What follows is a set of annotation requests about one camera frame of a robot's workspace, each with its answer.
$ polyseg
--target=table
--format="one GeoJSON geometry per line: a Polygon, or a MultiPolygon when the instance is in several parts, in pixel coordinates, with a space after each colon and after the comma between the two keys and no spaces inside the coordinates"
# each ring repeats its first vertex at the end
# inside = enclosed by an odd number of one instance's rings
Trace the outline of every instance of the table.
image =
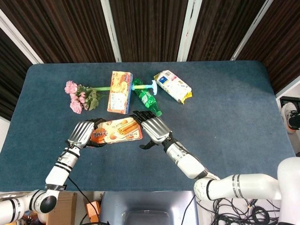
{"type": "MultiPolygon", "coordinates": [[[[275,101],[266,68],[257,61],[145,62],[39,64],[29,68],[10,128],[0,153],[0,191],[43,189],[45,179],[81,120],[121,119],[128,115],[107,112],[108,98],[93,111],[76,114],[64,92],[66,81],[85,86],[109,86],[112,71],[128,71],[150,83],[169,69],[192,87],[184,105],[161,88],[156,100],[161,118],[173,135],[200,158],[214,174],[224,178],[239,173],[265,173],[277,177],[277,166],[295,156],[275,101]]],[[[144,110],[135,93],[130,108],[144,110]]],[[[85,148],[70,177],[82,190],[192,190],[188,179],[149,141],[85,148]]],[[[76,190],[68,184],[67,190],[76,190]]]]}

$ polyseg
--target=bottle label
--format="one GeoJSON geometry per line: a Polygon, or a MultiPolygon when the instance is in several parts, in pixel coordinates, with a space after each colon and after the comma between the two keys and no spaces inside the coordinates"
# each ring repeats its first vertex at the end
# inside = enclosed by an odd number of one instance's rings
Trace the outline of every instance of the bottle label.
{"type": "Polygon", "coordinates": [[[142,97],[142,102],[145,104],[148,101],[147,94],[142,97]]]}

